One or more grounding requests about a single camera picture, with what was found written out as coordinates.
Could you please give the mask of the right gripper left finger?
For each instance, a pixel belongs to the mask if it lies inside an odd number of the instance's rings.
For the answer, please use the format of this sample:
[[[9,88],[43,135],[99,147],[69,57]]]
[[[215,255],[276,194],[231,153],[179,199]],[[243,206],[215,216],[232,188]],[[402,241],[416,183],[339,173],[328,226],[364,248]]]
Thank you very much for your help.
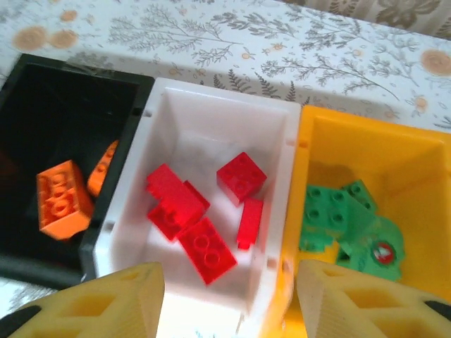
[[[1,319],[2,337],[155,337],[165,284],[143,263],[29,302]]]

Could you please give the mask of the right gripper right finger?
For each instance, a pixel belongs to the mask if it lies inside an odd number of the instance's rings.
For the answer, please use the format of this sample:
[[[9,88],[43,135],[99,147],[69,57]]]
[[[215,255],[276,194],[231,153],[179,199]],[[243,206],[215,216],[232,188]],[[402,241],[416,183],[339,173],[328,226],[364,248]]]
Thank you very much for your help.
[[[308,337],[449,337],[450,303],[428,292],[316,260],[298,265]]]

